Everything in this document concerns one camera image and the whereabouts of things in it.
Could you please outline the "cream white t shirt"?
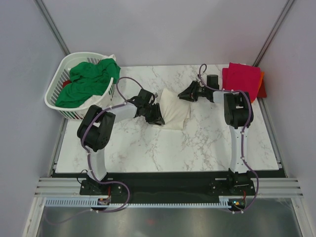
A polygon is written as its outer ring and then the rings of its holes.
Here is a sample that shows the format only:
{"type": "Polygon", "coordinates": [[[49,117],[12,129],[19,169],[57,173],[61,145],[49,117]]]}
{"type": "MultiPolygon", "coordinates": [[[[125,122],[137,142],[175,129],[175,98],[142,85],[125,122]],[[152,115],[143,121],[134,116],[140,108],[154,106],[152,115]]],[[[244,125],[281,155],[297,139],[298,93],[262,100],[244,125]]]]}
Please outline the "cream white t shirt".
{"type": "Polygon", "coordinates": [[[183,130],[190,118],[191,102],[181,100],[177,93],[165,88],[159,101],[160,111],[165,124],[158,126],[164,130],[183,130]]]}

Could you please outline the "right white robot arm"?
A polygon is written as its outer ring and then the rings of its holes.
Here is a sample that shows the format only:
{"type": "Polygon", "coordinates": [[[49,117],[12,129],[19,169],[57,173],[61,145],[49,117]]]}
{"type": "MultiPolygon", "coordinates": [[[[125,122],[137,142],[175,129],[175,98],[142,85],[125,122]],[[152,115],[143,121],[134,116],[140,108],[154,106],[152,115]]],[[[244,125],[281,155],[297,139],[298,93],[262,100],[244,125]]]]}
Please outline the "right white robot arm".
{"type": "Polygon", "coordinates": [[[232,92],[220,89],[217,75],[207,75],[206,82],[201,75],[181,93],[181,100],[196,102],[204,97],[211,103],[224,106],[224,119],[231,134],[231,162],[226,180],[220,185],[233,195],[254,195],[252,171],[246,161],[247,136],[253,121],[253,110],[246,92],[232,92]]]}

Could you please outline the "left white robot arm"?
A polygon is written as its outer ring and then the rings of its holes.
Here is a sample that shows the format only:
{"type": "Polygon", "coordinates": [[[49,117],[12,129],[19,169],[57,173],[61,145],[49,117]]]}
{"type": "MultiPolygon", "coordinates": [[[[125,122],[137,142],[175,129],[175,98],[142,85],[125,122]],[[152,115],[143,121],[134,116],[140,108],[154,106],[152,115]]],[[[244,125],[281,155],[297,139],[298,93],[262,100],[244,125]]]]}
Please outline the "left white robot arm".
{"type": "Polygon", "coordinates": [[[77,137],[87,152],[88,178],[81,183],[81,195],[102,195],[108,190],[105,165],[105,147],[110,141],[114,124],[126,119],[144,117],[151,125],[164,125],[157,95],[141,89],[138,95],[122,104],[103,109],[89,107],[78,130],[77,137]]]}

